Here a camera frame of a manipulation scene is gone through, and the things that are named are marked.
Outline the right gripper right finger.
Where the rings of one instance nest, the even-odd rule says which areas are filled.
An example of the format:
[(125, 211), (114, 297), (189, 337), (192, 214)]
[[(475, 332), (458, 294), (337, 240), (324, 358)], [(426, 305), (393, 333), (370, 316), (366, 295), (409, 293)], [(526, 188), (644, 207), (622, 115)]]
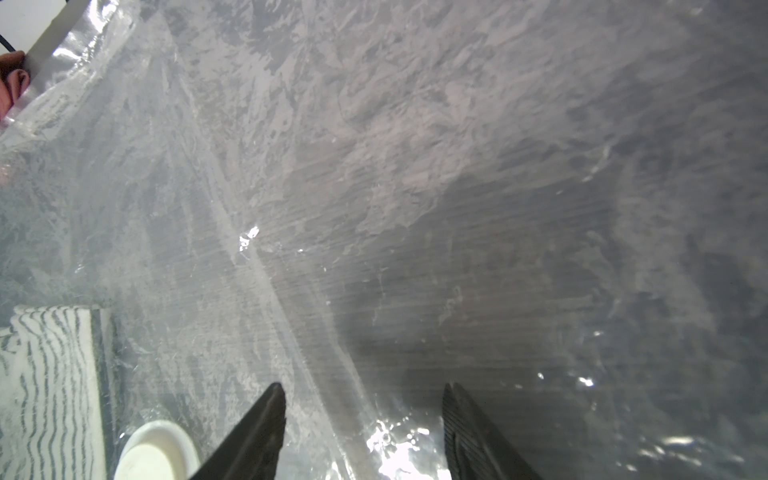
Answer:
[(444, 451), (454, 480), (542, 480), (469, 393), (447, 383), (442, 395)]

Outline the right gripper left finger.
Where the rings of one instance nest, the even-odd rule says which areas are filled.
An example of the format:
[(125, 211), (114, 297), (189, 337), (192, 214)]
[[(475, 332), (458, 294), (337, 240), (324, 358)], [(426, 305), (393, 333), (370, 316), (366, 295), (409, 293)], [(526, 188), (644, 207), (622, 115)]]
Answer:
[(286, 426), (286, 396), (272, 383), (192, 480), (273, 480)]

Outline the black white striped shirt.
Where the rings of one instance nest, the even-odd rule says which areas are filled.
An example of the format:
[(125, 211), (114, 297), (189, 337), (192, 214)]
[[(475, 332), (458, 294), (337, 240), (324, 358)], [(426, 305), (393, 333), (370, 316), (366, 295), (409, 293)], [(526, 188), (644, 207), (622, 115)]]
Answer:
[(2, 478), (108, 477), (107, 316), (97, 306), (18, 306), (2, 328)]

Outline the clear plastic vacuum bag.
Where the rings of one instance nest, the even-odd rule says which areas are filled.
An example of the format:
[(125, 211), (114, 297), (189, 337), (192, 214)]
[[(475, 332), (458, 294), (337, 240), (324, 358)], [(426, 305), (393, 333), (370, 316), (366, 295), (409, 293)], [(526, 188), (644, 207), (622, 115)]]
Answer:
[(68, 1), (1, 122), (1, 330), (97, 306), (109, 475), (269, 385), (280, 479), (767, 475), (763, 1)]

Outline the red tank top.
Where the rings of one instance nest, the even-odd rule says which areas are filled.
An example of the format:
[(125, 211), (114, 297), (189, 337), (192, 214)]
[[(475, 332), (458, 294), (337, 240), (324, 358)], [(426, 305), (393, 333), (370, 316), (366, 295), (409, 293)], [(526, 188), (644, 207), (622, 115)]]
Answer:
[(14, 51), (0, 56), (0, 119), (4, 119), (28, 88), (30, 74), (23, 68), (25, 53)]

